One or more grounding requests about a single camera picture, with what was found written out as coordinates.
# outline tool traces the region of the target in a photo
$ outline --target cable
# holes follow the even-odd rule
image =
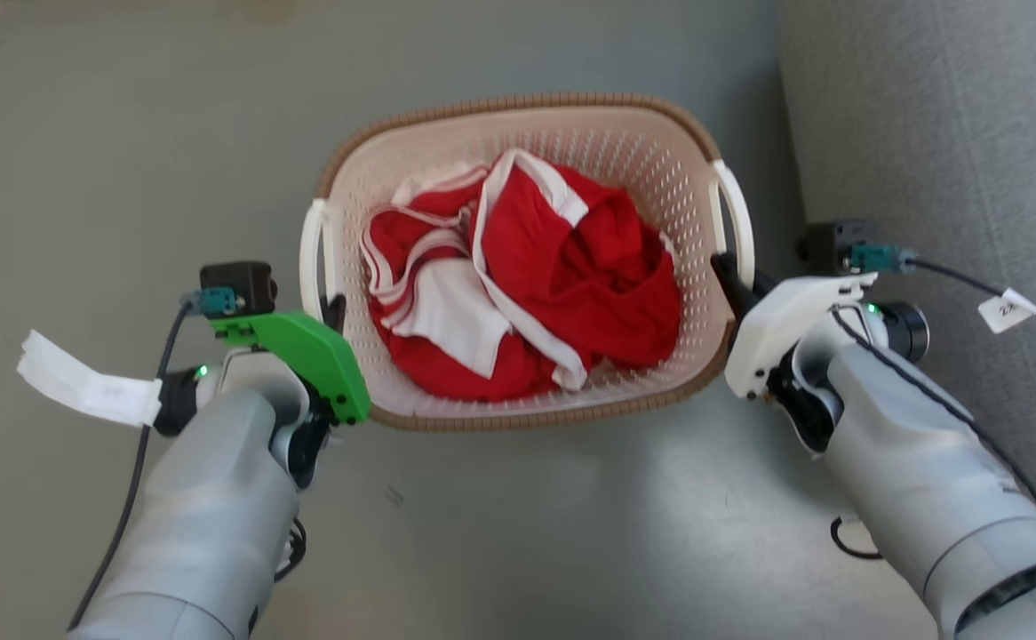
[[[297,530],[290,531],[290,547],[293,551],[290,552],[290,561],[282,568],[282,571],[277,572],[274,575],[274,583],[279,583],[281,580],[285,579],[285,576],[290,575],[297,564],[301,563],[304,559],[304,554],[309,547],[309,534],[306,533],[304,525],[301,524],[301,519],[293,518],[293,526]]]
[[[904,260],[908,264],[913,264],[914,267],[924,268],[925,271],[932,271],[934,273],[940,273],[941,275],[947,275],[949,279],[959,280],[961,283],[969,285],[969,287],[980,289],[986,294],[994,296],[1001,296],[1004,294],[1005,289],[998,289],[986,283],[981,283],[980,280],[973,279],[971,275],[965,275],[960,271],[955,270],[955,268],[949,268],[948,266],[941,266],[940,264],[933,264],[928,262],[928,260],[922,260],[920,258],[908,258]]]
[[[174,349],[174,339],[177,339],[178,330],[182,327],[182,320],[188,317],[190,312],[191,304],[185,303],[179,309],[178,315],[174,317],[174,324],[170,327],[169,336],[166,337],[164,355],[162,355],[162,359],[160,360],[160,372],[156,374],[157,380],[162,380],[162,377],[166,376],[166,368],[170,365],[170,353]],[[119,523],[115,526],[115,534],[112,534],[108,551],[103,555],[103,560],[99,560],[99,568],[96,569],[95,576],[92,576],[87,591],[84,591],[84,598],[80,600],[79,607],[76,608],[75,614],[71,615],[71,622],[67,623],[67,631],[79,627],[80,620],[84,619],[84,613],[87,612],[92,597],[95,597],[95,591],[99,588],[99,583],[103,582],[104,575],[108,573],[108,566],[111,566],[111,560],[115,558],[115,552],[119,550],[119,543],[122,542],[123,531],[127,529],[127,520],[132,518],[135,497],[140,491],[140,478],[143,477],[143,462],[147,457],[147,441],[149,440],[151,440],[151,427],[143,425],[143,429],[140,430],[140,445],[135,450],[135,467],[132,469],[132,484],[131,487],[127,487],[127,497],[123,500],[123,512],[119,515]]]
[[[834,546],[842,550],[843,554],[855,556],[859,560],[884,560],[884,558],[874,551],[872,554],[867,551],[857,551],[845,546],[842,543],[842,539],[838,535],[838,529],[842,526],[842,516],[838,516],[834,519],[834,522],[830,523],[830,537],[834,541]]]
[[[921,382],[920,380],[912,376],[911,373],[905,372],[904,369],[900,369],[898,366],[893,363],[893,361],[889,360],[888,357],[885,357],[883,353],[881,353],[881,351],[879,351],[879,349],[875,348],[874,345],[870,344],[870,341],[865,340],[859,332],[855,331],[851,327],[851,325],[848,325],[845,322],[845,320],[842,320],[841,315],[839,313],[836,313],[836,309],[834,311],[835,313],[832,313],[831,315],[834,316],[834,321],[838,323],[838,325],[842,328],[842,330],[848,333],[848,336],[852,339],[854,339],[854,341],[858,343],[858,345],[861,348],[866,349],[866,351],[870,352],[872,356],[876,357],[877,360],[882,361],[885,366],[890,368],[893,373],[898,374],[901,380],[904,380],[909,382],[909,384],[921,389],[921,392],[925,394],[925,396],[927,396],[929,400],[937,402],[938,405],[944,406],[945,410],[951,413],[952,416],[955,417],[957,420],[965,423],[965,425],[969,425],[969,429],[972,430],[972,433],[977,434],[977,438],[980,438],[980,441],[984,442],[985,446],[988,446],[990,449],[992,449],[992,454],[996,455],[997,458],[1001,459],[1001,461],[1004,461],[1005,465],[1007,465],[1008,467],[1008,470],[1012,471],[1014,477],[1018,478],[1019,484],[1021,484],[1025,487],[1025,489],[1027,489],[1027,493],[1031,494],[1031,499],[1034,499],[1036,505],[1035,483],[1033,483],[1030,477],[1027,477],[1027,473],[1023,473],[1023,469],[1019,468],[1019,465],[1018,463],[1016,463],[1016,461],[1014,461],[1014,458],[1012,458],[1012,456],[1009,453],[1007,453],[1007,450],[1002,448],[997,441],[992,440],[992,438],[990,438],[989,435],[984,432],[984,429],[982,429],[980,425],[977,425],[976,420],[973,420],[972,417],[966,416],[962,412],[960,412],[960,410],[956,409],[956,406],[952,405],[952,402],[949,402],[948,400],[941,398],[940,394],[937,394],[936,390],[929,388],[927,385],[924,384],[924,382]]]

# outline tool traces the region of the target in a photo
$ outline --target laundry basket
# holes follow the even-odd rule
[[[429,396],[390,359],[367,308],[359,253],[365,220],[405,179],[427,179],[457,164],[490,164],[514,147],[627,187],[645,222],[671,238],[684,314],[668,360],[632,372],[600,367],[575,392],[487,404]],[[655,409],[701,389],[726,360],[733,316],[709,264],[710,256],[728,249],[721,195],[740,277],[750,286],[754,246],[740,187],[709,133],[677,106],[633,94],[570,93],[394,117],[345,142],[324,171],[303,231],[303,307],[321,317],[321,296],[343,292],[343,332],[368,382],[371,415],[398,429],[521,429]]]

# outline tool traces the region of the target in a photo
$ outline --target gray floor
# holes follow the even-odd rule
[[[0,637],[59,635],[136,440],[19,380],[28,329],[149,376],[205,262],[269,260],[295,307],[304,207],[372,118],[507,92],[671,98],[745,186],[764,267],[795,267],[774,0],[180,4],[0,3]],[[218,354],[190,325],[176,361]],[[574,429],[358,427],[322,459],[310,554],[257,637],[932,637],[890,568],[832,547],[841,510],[784,418],[720,384]]]

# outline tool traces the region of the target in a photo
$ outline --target gray upholstery fabric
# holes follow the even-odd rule
[[[784,0],[781,64],[809,222],[1036,303],[1036,0]],[[924,369],[1036,479],[1036,319],[992,336],[986,295],[924,271],[879,294],[924,309]]]

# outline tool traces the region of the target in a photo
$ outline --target white tape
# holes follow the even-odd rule
[[[977,311],[994,333],[1002,333],[1035,316],[1036,304],[1014,289],[1008,289],[999,296],[984,300],[977,307]]]
[[[88,416],[135,427],[160,415],[162,380],[104,376],[34,330],[22,345],[17,372],[32,388]]]

